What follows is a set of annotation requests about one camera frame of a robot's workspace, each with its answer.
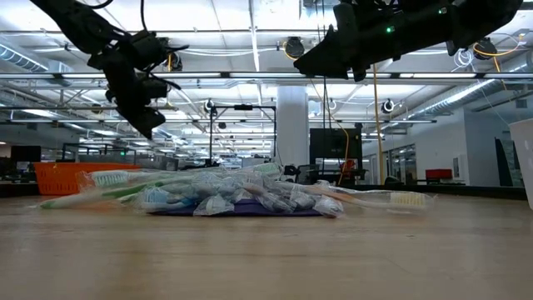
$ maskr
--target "orange basket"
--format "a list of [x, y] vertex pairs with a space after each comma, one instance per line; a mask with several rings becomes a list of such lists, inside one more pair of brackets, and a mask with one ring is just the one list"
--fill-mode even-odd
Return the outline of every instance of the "orange basket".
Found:
[[35, 162], [37, 185], [41, 195], [72, 195], [79, 193], [76, 174], [111, 170], [139, 169], [126, 163], [93, 162]]

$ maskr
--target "white column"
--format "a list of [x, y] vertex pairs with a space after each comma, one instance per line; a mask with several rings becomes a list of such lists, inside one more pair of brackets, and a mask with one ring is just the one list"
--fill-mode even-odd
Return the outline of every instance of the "white column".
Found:
[[309, 122], [306, 87], [277, 88], [276, 162], [309, 164]]

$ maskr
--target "cable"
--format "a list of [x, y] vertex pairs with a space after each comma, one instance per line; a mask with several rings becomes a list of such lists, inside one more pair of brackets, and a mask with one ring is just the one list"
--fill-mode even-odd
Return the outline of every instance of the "cable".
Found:
[[518, 50], [518, 48], [519, 48], [520, 45], [521, 45], [521, 44], [520, 44], [520, 41], [522, 40], [522, 37], [519, 37], [519, 38], [518, 38], [518, 41], [516, 41], [516, 39], [513, 38], [513, 37], [512, 37], [512, 39], [514, 39], [515, 42], [517, 42], [517, 43], [516, 43], [516, 47], [515, 47], [514, 49], [511, 49], [511, 50], [509, 50], [509, 51], [507, 51], [507, 52], [504, 52], [504, 53], [496, 53], [496, 54], [493, 54], [493, 53], [482, 52], [482, 51], [476, 49], [476, 46], [479, 45], [479, 43], [475, 43], [474, 46], [473, 46], [472, 48], [474, 49], [474, 51], [476, 51], [476, 52], [479, 53], [479, 54], [482, 54], [482, 55], [485, 55], [485, 56], [487, 56], [487, 57], [491, 57], [491, 58], [498, 58], [498, 57], [505, 56], [505, 55], [507, 55], [507, 54], [511, 54], [511, 53], [513, 53], [514, 51]]
[[[320, 100], [323, 103], [325, 103], [326, 100], [323, 97], [320, 96], [320, 93], [318, 92], [318, 89], [316, 88], [315, 83], [310, 78], [309, 78], [309, 81], [313, 85], [313, 88], [315, 89], [316, 95], [320, 98]], [[344, 155], [344, 166], [343, 166], [342, 171], [341, 171], [341, 177], [339, 178], [339, 182], [337, 184], [337, 185], [340, 185], [341, 182], [342, 182], [342, 176], [343, 176], [344, 172], [346, 171], [345, 168], [346, 168], [346, 163], [348, 161], [348, 152], [349, 152], [349, 149], [350, 149], [350, 134], [348, 134], [348, 131], [346, 129], [344, 129], [344, 127], [335, 119], [335, 117], [333, 117], [330, 114], [329, 105], [327, 107], [327, 111], [328, 111], [329, 118], [332, 118], [333, 121], [335, 121], [335, 123], [339, 126], [339, 128], [341, 128], [341, 130], [346, 134], [346, 152], [345, 152], [345, 155]], [[322, 159], [322, 173], [323, 173], [323, 170], [324, 170], [324, 161], [325, 160], [326, 160], [325, 158]]]
[[147, 23], [144, 20], [144, 0], [141, 0], [141, 23], [142, 23], [142, 28], [148, 31]]
[[88, 4], [83, 4], [83, 5], [85, 5], [88, 8], [92, 8], [92, 9], [101, 9], [101, 8], [106, 8], [107, 5], [111, 4], [113, 1], [115, 0], [107, 0], [106, 2], [100, 3], [98, 5], [88, 5]]
[[382, 145], [381, 145], [381, 128], [380, 128], [380, 120], [379, 120], [379, 113], [377, 112], [377, 69], [376, 64], [373, 65], [374, 69], [374, 112], [376, 115], [376, 129], [377, 129], [377, 148], [379, 152], [379, 164], [380, 164], [380, 180], [381, 185], [385, 183], [384, 176], [383, 176], [383, 154], [382, 154]]

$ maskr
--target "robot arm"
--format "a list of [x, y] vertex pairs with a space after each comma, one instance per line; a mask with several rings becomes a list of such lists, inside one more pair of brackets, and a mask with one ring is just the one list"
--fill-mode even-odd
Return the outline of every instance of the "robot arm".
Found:
[[294, 62], [300, 73], [348, 79], [366, 77], [373, 64], [446, 43], [448, 53], [506, 25], [523, 0], [341, 0], [334, 9], [338, 30], [330, 26], [316, 47]]
[[167, 83], [150, 76], [150, 71], [165, 61], [171, 49], [154, 32], [135, 35], [114, 27], [89, 6], [76, 0], [31, 0], [61, 28], [80, 51], [90, 54], [88, 66], [103, 70], [109, 86], [107, 98], [117, 111], [146, 138], [165, 117], [148, 107], [151, 99], [167, 96]]

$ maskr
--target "desk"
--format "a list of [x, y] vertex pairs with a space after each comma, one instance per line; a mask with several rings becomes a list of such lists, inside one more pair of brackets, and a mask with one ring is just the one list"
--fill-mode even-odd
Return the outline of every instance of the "desk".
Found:
[[152, 217], [0, 200], [0, 299], [531, 299], [527, 202], [427, 217]]
[[36, 183], [0, 182], [0, 198], [36, 196], [39, 187]]

